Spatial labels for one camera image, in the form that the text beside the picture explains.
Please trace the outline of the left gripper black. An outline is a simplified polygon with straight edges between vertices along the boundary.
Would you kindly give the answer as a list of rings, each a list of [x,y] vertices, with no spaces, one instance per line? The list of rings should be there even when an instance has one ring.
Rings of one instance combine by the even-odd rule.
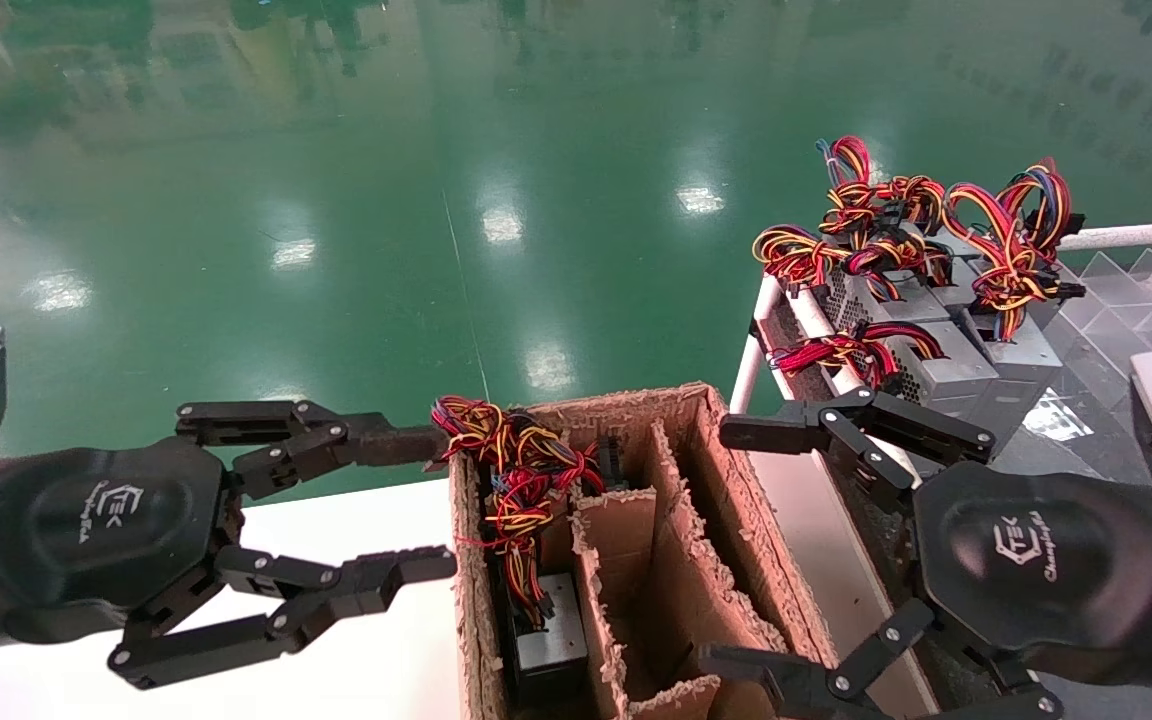
[[[445,546],[366,553],[338,568],[234,546],[241,497],[225,480],[262,500],[351,465],[439,462],[442,429],[270,400],[179,407],[175,432],[202,447],[248,452],[228,473],[182,438],[0,458],[0,643],[131,629],[146,638],[127,635],[109,670],[150,691],[298,653],[338,621],[389,611],[404,585],[457,571]],[[221,583],[280,605],[270,615],[164,634]]]

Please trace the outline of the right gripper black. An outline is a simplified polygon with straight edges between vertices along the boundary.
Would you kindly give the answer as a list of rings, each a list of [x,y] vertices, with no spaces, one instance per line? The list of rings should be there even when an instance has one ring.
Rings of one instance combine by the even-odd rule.
[[[943,467],[986,464],[995,455],[987,429],[867,388],[828,401],[790,400],[772,416],[727,414],[721,444],[832,457],[882,511],[905,510],[916,473],[879,445]],[[916,491],[916,547],[929,600],[982,646],[1021,653],[1046,646],[1117,650],[1152,612],[1152,491],[1137,484],[955,465]],[[943,626],[937,607],[909,600],[838,667],[708,643],[702,670],[758,684],[776,717],[884,719],[870,685]],[[1064,703],[1024,667],[986,667],[996,697],[938,712],[938,719],[1064,717]]]

